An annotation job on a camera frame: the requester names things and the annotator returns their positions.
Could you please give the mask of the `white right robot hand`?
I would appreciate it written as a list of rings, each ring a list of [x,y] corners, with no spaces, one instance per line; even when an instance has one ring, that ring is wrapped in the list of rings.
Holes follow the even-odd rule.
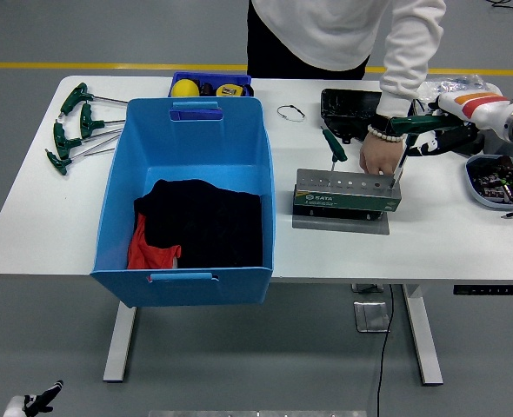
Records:
[[[505,142],[513,143],[513,102],[505,96],[482,89],[444,92],[429,108],[444,116],[455,116],[460,123],[453,129],[438,129],[434,138],[410,148],[410,156],[455,151],[475,141],[479,130],[491,130]]]

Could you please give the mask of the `person's left hand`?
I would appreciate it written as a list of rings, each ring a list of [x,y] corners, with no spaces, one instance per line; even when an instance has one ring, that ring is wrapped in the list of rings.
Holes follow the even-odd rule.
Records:
[[[388,142],[368,133],[360,149],[360,167],[366,174],[393,175],[403,154],[403,142]]]

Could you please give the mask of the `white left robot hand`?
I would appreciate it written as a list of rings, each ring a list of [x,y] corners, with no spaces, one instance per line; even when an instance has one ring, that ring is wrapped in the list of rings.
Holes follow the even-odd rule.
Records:
[[[37,416],[53,411],[50,403],[57,397],[63,388],[63,381],[56,381],[50,388],[41,394],[16,395],[10,399],[3,417],[9,416]]]

